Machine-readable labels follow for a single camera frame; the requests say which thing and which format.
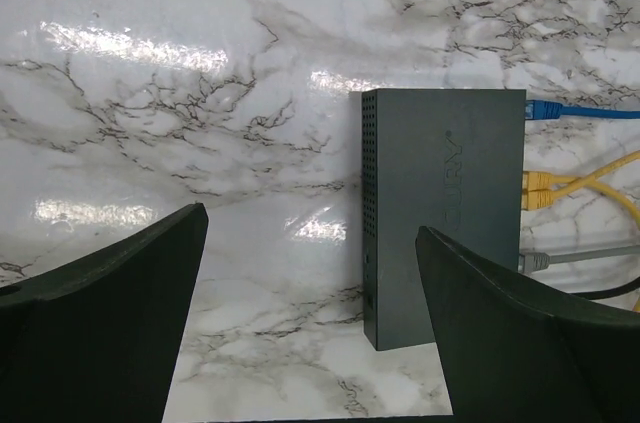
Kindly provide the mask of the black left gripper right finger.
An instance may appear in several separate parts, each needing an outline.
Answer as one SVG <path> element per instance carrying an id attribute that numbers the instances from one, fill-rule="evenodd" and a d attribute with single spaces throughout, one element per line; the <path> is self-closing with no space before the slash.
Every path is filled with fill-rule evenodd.
<path id="1" fill-rule="evenodd" d="M 419 229 L 420 277 L 458 422 L 636 422 L 639 316 Z"/>

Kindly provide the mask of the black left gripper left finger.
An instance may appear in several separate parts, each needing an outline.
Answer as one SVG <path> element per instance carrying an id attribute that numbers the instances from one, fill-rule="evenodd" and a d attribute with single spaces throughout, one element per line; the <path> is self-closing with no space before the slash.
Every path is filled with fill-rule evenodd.
<path id="1" fill-rule="evenodd" d="M 159 422 L 208 228 L 190 204 L 1 290 L 5 422 Z"/>

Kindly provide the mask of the dark grey network switch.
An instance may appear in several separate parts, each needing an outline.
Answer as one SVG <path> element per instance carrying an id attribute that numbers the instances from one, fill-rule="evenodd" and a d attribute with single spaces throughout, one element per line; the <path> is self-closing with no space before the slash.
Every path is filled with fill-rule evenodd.
<path id="1" fill-rule="evenodd" d="M 375 349 L 434 339 L 415 250 L 421 227 L 516 268 L 525 103 L 524 91 L 507 89 L 362 94 L 364 332 Z"/>

